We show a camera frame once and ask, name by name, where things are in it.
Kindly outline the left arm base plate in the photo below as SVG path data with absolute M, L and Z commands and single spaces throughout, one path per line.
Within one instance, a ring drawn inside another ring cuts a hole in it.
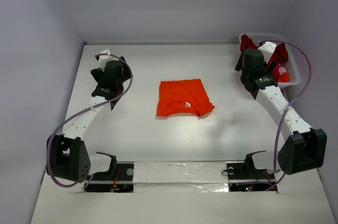
M 134 191 L 134 162 L 118 162 L 113 174 L 98 172 L 84 188 L 86 192 L 130 193 Z

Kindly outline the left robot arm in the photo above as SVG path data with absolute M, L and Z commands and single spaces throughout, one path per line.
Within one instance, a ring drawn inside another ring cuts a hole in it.
M 71 188 L 79 183 L 95 179 L 112 179 L 118 176 L 117 159 L 114 155 L 99 152 L 109 161 L 99 165 L 98 171 L 91 167 L 85 138 L 101 120 L 111 112 L 128 88 L 124 82 L 133 80 L 133 73 L 124 57 L 108 50 L 95 56 L 99 67 L 90 71 L 97 85 L 91 93 L 86 108 L 70 116 L 59 125 L 46 143 L 46 172 L 52 181 Z

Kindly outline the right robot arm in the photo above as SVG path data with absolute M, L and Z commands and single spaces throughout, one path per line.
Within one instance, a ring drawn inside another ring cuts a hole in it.
M 281 92 L 272 77 L 276 65 L 266 66 L 258 49 L 245 49 L 235 67 L 241 82 L 278 126 L 273 152 L 255 153 L 243 164 L 244 174 L 256 177 L 263 169 L 286 175 L 317 169 L 324 164 L 327 134 L 304 121 Z

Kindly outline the orange t shirt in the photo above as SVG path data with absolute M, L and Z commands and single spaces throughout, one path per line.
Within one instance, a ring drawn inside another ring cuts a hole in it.
M 201 79 L 161 81 L 159 85 L 157 116 L 193 114 L 202 117 L 214 108 Z

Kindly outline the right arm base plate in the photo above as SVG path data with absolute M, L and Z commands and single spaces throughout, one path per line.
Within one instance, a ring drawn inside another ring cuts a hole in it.
M 249 170 L 244 162 L 227 163 L 221 174 L 228 178 L 230 192 L 277 191 L 274 174 L 266 170 Z

